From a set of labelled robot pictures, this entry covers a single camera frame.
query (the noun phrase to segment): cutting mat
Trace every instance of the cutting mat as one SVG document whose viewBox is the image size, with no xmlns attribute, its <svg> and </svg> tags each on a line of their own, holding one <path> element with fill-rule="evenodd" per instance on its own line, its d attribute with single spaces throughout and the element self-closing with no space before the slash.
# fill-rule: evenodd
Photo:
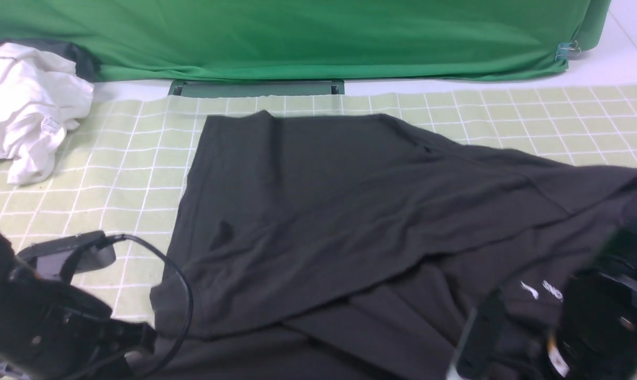
<svg viewBox="0 0 637 380">
<path fill-rule="evenodd" d="M 94 104 L 38 185 L 6 185 L 0 163 L 0 230 L 14 247 L 103 229 L 132 233 L 165 251 L 208 115 L 388 113 L 462 144 L 509 147 L 575 165 L 637 166 L 637 85 L 512 91 L 121 101 Z M 149 289 L 162 262 L 135 245 L 74 283 L 114 307 L 114 317 L 152 320 Z"/>
</svg>

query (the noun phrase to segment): black plastic part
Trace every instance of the black plastic part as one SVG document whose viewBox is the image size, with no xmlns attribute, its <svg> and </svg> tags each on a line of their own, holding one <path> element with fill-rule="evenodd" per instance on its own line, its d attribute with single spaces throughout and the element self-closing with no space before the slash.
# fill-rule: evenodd
<svg viewBox="0 0 637 380">
<path fill-rule="evenodd" d="M 94 341 L 92 356 L 82 361 L 77 369 L 58 380 L 79 380 L 92 378 L 93 380 L 117 380 L 129 378 L 133 373 L 126 361 L 126 354 L 138 352 L 143 356 L 154 353 L 157 332 L 147 323 L 130 323 L 122 320 L 108 319 L 95 321 L 87 318 L 80 319 L 82 325 L 77 330 L 89 330 L 96 335 L 88 341 Z"/>
<path fill-rule="evenodd" d="M 344 94 L 343 80 L 273 80 L 264 82 L 202 82 L 174 80 L 169 96 L 217 98 L 260 96 L 323 96 Z"/>
<path fill-rule="evenodd" d="M 507 310 L 500 292 L 493 292 L 476 308 L 464 327 L 453 360 L 461 378 L 483 378 L 494 360 Z"/>
<path fill-rule="evenodd" d="M 93 231 L 45 241 L 30 245 L 20 251 L 17 257 L 33 267 L 44 279 L 70 283 L 75 274 L 103 269 L 116 261 L 112 245 L 103 248 L 96 246 L 104 238 L 103 231 Z"/>
<path fill-rule="evenodd" d="M 33 270 L 21 265 L 12 272 L 9 284 L 24 289 L 23 293 L 31 292 L 31 301 L 41 305 L 58 305 L 62 308 L 77 310 L 90 317 L 102 319 L 109 318 L 113 312 L 105 302 L 78 287 L 73 287 L 63 281 L 38 279 L 34 276 Z"/>
<path fill-rule="evenodd" d="M 556 331 L 569 370 L 557 378 L 606 380 L 637 372 L 637 221 L 617 231 L 591 267 L 565 287 Z"/>
</svg>

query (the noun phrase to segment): black device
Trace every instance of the black device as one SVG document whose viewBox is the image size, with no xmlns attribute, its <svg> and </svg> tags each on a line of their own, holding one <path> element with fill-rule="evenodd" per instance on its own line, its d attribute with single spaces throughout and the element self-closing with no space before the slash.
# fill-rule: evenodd
<svg viewBox="0 0 637 380">
<path fill-rule="evenodd" d="M 113 245 L 123 240 L 140 243 L 171 265 L 183 279 L 190 300 L 183 334 L 171 352 L 138 377 L 125 356 L 154 353 L 156 331 L 147 323 L 112 319 L 113 310 L 105 302 L 70 284 L 77 273 L 114 263 Z M 9 265 L 0 276 L 0 378 L 144 378 L 165 366 L 185 338 L 193 310 L 191 289 L 177 267 L 140 238 L 94 231 L 34 244 L 6 259 Z"/>
<path fill-rule="evenodd" d="M 635 375 L 637 221 L 617 231 L 587 267 L 570 277 L 563 300 L 558 325 L 547 326 L 509 315 L 500 288 L 492 291 L 466 323 L 447 379 L 479 380 L 495 364 L 531 380 L 628 380 Z"/>
</svg>

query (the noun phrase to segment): green fabric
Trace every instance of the green fabric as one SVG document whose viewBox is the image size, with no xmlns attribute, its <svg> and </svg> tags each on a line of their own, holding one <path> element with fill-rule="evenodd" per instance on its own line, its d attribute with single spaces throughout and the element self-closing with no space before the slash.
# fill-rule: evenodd
<svg viewBox="0 0 637 380">
<path fill-rule="evenodd" d="M 517 80 L 564 71 L 558 43 L 597 43 L 608 3 L 2 0 L 0 40 L 77 43 L 101 80 Z"/>
</svg>

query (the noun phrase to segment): dark gray cloth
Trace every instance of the dark gray cloth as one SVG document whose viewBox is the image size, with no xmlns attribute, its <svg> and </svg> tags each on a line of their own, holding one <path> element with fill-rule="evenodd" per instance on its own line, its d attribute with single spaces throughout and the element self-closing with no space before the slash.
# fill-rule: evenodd
<svg viewBox="0 0 637 380">
<path fill-rule="evenodd" d="M 543 281 L 562 290 L 636 212 L 633 168 L 459 145 L 382 115 L 211 116 L 168 250 L 195 291 L 191 339 L 158 378 L 442 378 L 500 279 L 587 252 L 506 288 L 513 312 L 554 323 Z M 169 270 L 151 297 L 159 359 L 184 297 Z"/>
</svg>

